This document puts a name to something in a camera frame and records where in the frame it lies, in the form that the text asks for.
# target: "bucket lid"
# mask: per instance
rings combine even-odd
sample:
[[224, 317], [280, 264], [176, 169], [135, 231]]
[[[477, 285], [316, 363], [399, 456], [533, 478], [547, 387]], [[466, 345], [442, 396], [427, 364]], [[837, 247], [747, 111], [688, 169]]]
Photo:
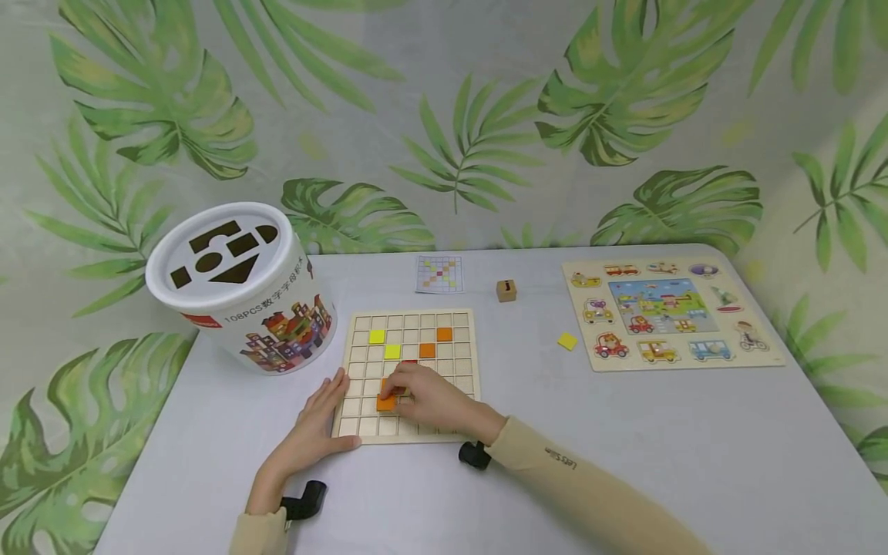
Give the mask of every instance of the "bucket lid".
[[222, 204], [188, 218], [157, 243], [146, 285], [157, 300], [184, 312], [234, 305], [277, 277], [293, 237], [274, 206]]

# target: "wooden grid board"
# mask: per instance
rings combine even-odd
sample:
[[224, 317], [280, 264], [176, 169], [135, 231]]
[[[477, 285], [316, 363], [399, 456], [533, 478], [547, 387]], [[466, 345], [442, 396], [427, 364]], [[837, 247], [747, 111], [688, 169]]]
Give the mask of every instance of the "wooden grid board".
[[596, 372], [781, 366], [755, 300], [714, 258], [562, 265]]
[[[449, 430], [424, 428], [397, 415], [377, 412], [382, 379], [401, 361], [428, 366], [469, 397], [480, 400], [471, 309], [355, 313], [343, 360], [351, 383], [333, 417], [333, 437], [358, 434], [365, 444], [465, 441], [464, 436]], [[397, 402], [412, 402], [409, 392]]]

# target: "beige sleeve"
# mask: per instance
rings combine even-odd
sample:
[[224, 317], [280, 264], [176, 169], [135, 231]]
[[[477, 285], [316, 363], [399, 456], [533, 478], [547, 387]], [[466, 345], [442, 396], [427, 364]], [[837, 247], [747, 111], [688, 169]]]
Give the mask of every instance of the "beige sleeve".
[[287, 510], [237, 518], [228, 555], [284, 555], [287, 550]]
[[488, 454], [580, 528], [622, 555], [711, 555], [694, 534], [626, 482], [510, 416]]

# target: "left hand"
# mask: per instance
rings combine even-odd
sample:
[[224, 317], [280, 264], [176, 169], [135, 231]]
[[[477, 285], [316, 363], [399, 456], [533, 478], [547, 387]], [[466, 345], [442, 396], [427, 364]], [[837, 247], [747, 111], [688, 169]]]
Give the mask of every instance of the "left hand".
[[339, 369], [333, 379], [325, 378], [321, 387], [305, 402], [296, 425], [262, 463], [250, 499], [248, 514], [275, 512], [281, 505], [283, 487], [293, 474], [334, 453], [351, 451], [361, 444], [356, 435], [331, 438], [329, 418], [348, 390], [348, 376]]

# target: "white storage bucket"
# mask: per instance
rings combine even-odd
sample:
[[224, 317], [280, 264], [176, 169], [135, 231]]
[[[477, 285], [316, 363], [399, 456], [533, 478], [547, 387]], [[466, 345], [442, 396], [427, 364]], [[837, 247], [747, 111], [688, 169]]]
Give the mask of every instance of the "white storage bucket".
[[261, 202], [185, 220], [157, 244], [145, 279], [157, 300], [261, 374], [304, 367], [336, 330], [336, 311], [287, 217]]

